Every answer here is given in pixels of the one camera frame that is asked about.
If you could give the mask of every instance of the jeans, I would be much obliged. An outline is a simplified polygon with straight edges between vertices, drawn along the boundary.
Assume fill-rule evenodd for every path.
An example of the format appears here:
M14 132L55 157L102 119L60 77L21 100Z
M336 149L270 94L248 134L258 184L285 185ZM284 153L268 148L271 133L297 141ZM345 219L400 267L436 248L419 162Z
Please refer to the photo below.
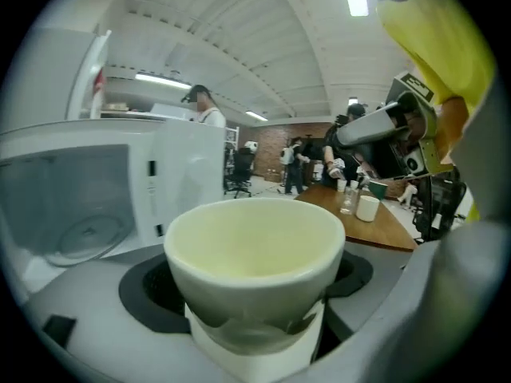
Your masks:
M302 187L302 171L297 166L287 166L285 193L291 193L293 184L296 186L298 194L303 193Z

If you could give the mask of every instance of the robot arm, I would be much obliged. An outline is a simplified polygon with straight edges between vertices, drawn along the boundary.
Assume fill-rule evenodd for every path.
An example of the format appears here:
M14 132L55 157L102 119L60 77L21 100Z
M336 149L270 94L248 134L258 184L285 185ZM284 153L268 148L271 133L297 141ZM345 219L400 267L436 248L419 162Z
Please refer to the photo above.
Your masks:
M411 74L396 76L387 105L338 128L340 148L371 147L371 161L382 179L420 177L447 172L434 143L437 116L432 92Z

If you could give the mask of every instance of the cap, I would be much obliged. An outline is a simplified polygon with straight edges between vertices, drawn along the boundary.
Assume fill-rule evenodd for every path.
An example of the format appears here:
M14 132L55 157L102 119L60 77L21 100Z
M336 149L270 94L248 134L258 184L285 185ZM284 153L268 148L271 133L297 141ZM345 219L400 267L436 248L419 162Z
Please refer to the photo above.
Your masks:
M211 98L211 92L204 85L194 85L183 97L181 102L197 102L197 93L205 93Z

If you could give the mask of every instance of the white shirt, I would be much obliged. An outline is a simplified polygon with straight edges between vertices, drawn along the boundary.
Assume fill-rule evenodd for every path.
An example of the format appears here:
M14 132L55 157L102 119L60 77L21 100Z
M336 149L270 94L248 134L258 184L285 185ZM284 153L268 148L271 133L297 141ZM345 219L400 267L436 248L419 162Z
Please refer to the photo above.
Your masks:
M225 128L225 116L222 112L215 107L206 109L197 117L197 122L201 124L208 124L218 128Z

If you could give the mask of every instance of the black shirt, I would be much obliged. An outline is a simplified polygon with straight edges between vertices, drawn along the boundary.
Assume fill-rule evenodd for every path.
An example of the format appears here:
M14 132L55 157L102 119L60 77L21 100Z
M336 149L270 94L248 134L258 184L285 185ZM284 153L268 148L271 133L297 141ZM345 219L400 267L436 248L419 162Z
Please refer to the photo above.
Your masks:
M355 149L354 148L345 148L337 139L337 125L333 125L328 129L327 134L325 135L325 146L330 146L332 148L332 152L334 153L334 159L342 159L344 161L344 169L343 175L346 180L357 180L357 168L360 166L360 163L355 159ZM323 169L323 183L327 186L331 186L333 188L337 187L337 179L332 179L328 174L327 164L325 163L325 168Z
M300 167L300 160L298 159L298 155L301 153L300 146L295 146L293 148L293 156L294 159L291 163L289 163L289 166L292 168L299 168Z

